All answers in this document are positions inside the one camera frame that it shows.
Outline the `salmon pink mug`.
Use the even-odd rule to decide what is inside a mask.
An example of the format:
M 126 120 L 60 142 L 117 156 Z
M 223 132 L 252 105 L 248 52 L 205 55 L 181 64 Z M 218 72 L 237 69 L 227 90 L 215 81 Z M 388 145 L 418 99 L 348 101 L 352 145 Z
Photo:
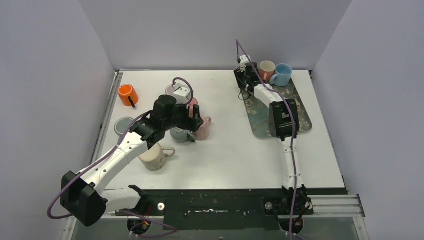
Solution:
M 274 75 L 275 70 L 276 65 L 272 61 L 265 60 L 259 64 L 259 75 L 265 83 L 270 82 L 270 79 Z

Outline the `light blue mug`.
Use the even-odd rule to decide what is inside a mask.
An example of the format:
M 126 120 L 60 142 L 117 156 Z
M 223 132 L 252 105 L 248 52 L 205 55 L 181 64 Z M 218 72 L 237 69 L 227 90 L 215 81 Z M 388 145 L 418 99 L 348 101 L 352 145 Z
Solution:
M 285 87 L 289 84 L 292 77 L 293 69 L 285 63 L 277 64 L 274 75 L 271 77 L 269 84 L 278 87 Z

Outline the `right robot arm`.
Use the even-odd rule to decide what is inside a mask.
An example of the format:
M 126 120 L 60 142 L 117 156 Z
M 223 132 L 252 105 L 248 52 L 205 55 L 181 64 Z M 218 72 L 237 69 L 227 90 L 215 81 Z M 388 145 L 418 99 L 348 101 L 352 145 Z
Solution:
M 241 90 L 268 107 L 268 130 L 277 139 L 276 149 L 283 161 L 282 188 L 295 198 L 304 187 L 296 152 L 300 129 L 297 103 L 294 99 L 283 97 L 269 84 L 262 83 L 255 63 L 240 63 L 234 75 Z

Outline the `light pink faceted mug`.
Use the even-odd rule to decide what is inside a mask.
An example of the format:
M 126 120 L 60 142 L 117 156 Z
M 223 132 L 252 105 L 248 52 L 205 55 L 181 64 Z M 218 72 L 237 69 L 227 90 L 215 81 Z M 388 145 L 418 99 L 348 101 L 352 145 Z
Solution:
M 212 118 L 210 116 L 201 117 L 203 120 L 203 124 L 199 127 L 199 129 L 194 133 L 195 138 L 198 141 L 206 140 L 210 135 L 210 125 L 212 122 Z

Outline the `pink ghost pattern mug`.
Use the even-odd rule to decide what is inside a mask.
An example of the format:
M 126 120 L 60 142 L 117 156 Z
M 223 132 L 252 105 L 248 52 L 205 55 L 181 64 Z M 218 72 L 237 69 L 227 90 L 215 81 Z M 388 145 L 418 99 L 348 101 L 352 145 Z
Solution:
M 189 117 L 192 118 L 193 117 L 193 111 L 194 111 L 194 105 L 198 105 L 198 100 L 194 97 L 191 102 L 187 105 L 188 106 L 188 112 L 189 112 Z

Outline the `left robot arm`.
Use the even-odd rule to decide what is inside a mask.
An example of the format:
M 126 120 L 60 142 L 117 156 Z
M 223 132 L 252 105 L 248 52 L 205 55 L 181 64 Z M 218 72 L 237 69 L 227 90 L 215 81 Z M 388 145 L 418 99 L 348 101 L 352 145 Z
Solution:
M 203 123 L 199 105 L 190 107 L 171 95 L 159 96 L 153 109 L 136 117 L 111 150 L 78 173 L 69 171 L 62 177 L 60 205 L 86 227 L 109 212 L 128 209 L 136 215 L 145 213 L 148 201 L 139 187 L 130 185 L 109 193 L 106 187 L 167 131 L 179 128 L 196 132 Z

